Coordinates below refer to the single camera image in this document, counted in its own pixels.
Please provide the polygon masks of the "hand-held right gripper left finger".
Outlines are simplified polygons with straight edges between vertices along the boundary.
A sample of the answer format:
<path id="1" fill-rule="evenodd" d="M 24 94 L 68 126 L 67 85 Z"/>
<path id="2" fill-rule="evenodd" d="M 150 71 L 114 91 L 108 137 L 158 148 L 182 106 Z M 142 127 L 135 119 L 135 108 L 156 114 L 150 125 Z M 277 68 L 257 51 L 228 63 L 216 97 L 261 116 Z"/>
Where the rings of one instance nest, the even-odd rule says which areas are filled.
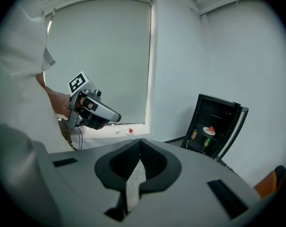
<path id="1" fill-rule="evenodd" d="M 127 156 L 139 140 L 48 154 L 33 143 L 33 217 L 53 227 L 141 227 L 139 211 L 127 213 L 126 180 L 110 159 Z"/>

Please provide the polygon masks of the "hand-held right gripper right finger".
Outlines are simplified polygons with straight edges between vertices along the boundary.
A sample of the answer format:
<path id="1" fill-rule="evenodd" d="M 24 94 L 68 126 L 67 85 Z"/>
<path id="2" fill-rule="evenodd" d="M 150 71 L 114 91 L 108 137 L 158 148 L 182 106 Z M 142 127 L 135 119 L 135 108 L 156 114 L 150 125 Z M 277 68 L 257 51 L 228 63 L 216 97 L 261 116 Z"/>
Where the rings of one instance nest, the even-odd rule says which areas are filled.
<path id="1" fill-rule="evenodd" d="M 154 140 L 181 162 L 178 179 L 164 192 L 143 195 L 139 201 L 142 227 L 216 227 L 231 220 L 208 183 L 221 180 L 250 208 L 260 201 L 241 177 L 203 154 Z"/>

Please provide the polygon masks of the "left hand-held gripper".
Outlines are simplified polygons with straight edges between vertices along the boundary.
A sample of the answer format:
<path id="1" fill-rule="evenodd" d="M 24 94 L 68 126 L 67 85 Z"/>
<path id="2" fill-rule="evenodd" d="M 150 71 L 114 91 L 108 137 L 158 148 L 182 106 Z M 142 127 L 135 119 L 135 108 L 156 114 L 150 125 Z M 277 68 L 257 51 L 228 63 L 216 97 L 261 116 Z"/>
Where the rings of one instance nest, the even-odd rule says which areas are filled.
<path id="1" fill-rule="evenodd" d="M 70 128 L 86 126 L 95 130 L 102 129 L 108 121 L 119 122 L 121 115 L 106 105 L 102 104 L 101 94 L 84 72 L 80 72 L 69 83 L 70 114 L 67 124 Z M 81 97 L 93 102 L 91 109 L 80 106 Z"/>

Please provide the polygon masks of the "person's left hand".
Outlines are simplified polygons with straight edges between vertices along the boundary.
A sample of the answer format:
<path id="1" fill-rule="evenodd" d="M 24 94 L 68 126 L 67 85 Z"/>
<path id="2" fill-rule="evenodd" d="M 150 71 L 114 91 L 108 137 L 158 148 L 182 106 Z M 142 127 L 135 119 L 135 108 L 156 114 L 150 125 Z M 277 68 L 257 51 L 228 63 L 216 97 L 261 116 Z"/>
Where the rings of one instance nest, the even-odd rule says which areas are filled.
<path id="1" fill-rule="evenodd" d="M 80 106 L 85 107 L 87 109 L 92 109 L 92 107 L 93 107 L 93 102 L 91 102 L 87 98 L 81 97 L 78 102 L 79 102 Z"/>

